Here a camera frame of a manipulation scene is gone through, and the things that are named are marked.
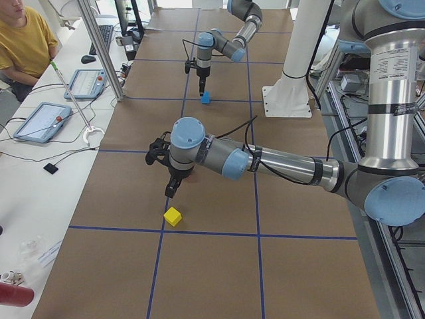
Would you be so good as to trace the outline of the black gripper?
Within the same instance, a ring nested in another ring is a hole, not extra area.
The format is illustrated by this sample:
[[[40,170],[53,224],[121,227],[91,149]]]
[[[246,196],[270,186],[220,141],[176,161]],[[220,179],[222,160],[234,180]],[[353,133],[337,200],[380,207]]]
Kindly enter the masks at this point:
[[[180,187],[182,180],[188,178],[192,174],[193,167],[182,170],[171,166],[168,168],[168,170],[170,173],[170,179],[165,188],[165,196],[172,199]]]
[[[196,66],[196,70],[197,70],[197,76],[200,78],[199,79],[199,96],[202,97],[204,96],[204,93],[205,93],[206,79],[208,76],[210,76],[211,68],[209,66],[207,67]]]

